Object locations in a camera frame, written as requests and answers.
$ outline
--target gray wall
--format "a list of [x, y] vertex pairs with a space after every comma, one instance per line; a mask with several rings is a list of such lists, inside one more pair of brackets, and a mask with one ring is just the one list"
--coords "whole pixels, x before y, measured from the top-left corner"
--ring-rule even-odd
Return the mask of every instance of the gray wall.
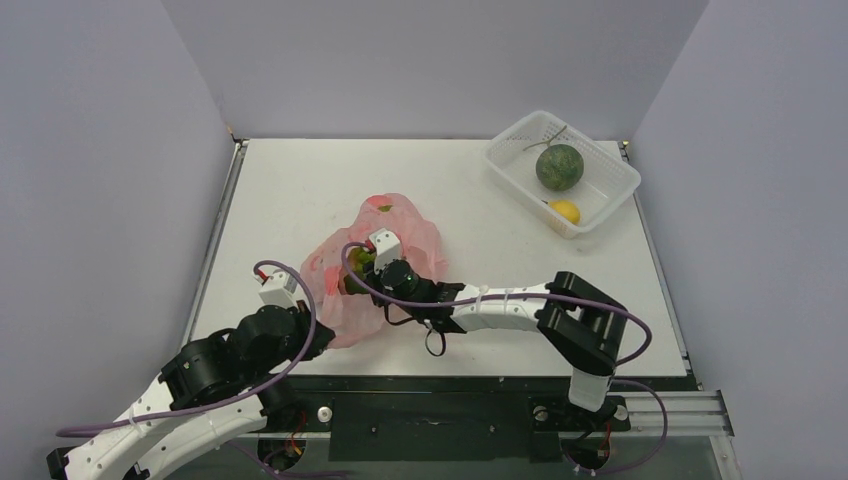
[[707, 0], [165, 0], [240, 137], [630, 138]]
[[712, 0], [633, 139], [695, 371], [726, 394], [748, 479], [848, 471], [846, 21], [844, 1]]
[[0, 477], [176, 351], [232, 141], [160, 2], [0, 6]]

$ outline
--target yellow lemon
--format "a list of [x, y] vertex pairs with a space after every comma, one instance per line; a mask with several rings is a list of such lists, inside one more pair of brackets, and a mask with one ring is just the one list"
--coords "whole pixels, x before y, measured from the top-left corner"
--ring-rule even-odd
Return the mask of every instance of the yellow lemon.
[[548, 206], [553, 208], [557, 213], [565, 217], [565, 219], [572, 224], [577, 225], [577, 223], [580, 222], [580, 209], [577, 208], [577, 205], [569, 202], [568, 200], [550, 202], [548, 203]]

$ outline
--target white plastic basket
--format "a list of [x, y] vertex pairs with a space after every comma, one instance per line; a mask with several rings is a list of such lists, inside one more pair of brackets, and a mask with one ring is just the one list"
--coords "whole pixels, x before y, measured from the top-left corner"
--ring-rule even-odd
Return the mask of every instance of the white plastic basket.
[[[597, 227], [636, 190], [642, 177], [633, 167], [613, 156], [571, 125], [551, 144], [567, 144], [583, 156], [583, 177], [565, 192], [554, 192], [536, 178], [536, 160], [547, 148], [528, 145], [546, 141], [566, 123], [556, 116], [536, 111], [494, 138], [483, 156], [493, 178], [519, 203], [565, 238], [573, 238]], [[545, 202], [569, 200], [580, 209], [574, 225]]]

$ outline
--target pink plastic bag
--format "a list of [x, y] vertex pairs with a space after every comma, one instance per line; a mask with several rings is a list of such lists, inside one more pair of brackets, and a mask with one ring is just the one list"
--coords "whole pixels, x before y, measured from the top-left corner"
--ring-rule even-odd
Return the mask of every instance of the pink plastic bag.
[[[345, 244], [364, 242], [381, 228], [398, 236], [403, 256], [422, 277], [439, 281], [447, 271], [439, 231], [432, 222], [424, 220], [408, 198], [398, 193], [369, 197], [353, 225], [337, 230], [300, 267], [300, 274], [319, 305], [318, 318], [336, 332], [330, 348], [354, 345], [386, 324], [382, 309], [374, 306], [370, 295], [344, 293], [345, 274], [341, 265], [341, 249]], [[397, 308], [390, 312], [393, 321], [403, 317]]]

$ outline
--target stem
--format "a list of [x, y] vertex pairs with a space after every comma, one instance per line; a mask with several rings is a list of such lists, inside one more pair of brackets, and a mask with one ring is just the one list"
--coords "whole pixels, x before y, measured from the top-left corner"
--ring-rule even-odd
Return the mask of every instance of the stem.
[[539, 142], [539, 143], [534, 143], [532, 145], [528, 145], [528, 146], [524, 147], [524, 150], [522, 150], [522, 152], [525, 152], [525, 151], [527, 151], [528, 148], [535, 147], [536, 145], [547, 145], [547, 146], [550, 147], [551, 142], [553, 142], [556, 137], [562, 135], [562, 132], [564, 132], [566, 128], [568, 128], [568, 125], [562, 127], [562, 130], [555, 133], [554, 136], [549, 138], [546, 142]]

